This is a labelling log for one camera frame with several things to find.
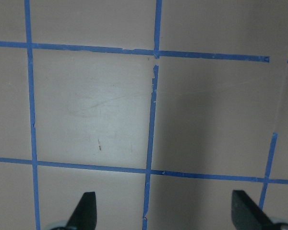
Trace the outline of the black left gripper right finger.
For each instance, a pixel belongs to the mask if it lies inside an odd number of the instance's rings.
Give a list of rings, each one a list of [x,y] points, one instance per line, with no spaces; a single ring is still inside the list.
[[[231,220],[237,230],[277,230],[270,218],[243,190],[233,190]]]

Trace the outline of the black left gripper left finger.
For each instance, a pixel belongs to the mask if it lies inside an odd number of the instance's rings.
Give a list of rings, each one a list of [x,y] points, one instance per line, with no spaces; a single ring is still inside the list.
[[[65,225],[65,230],[95,230],[97,224],[96,193],[85,192]]]

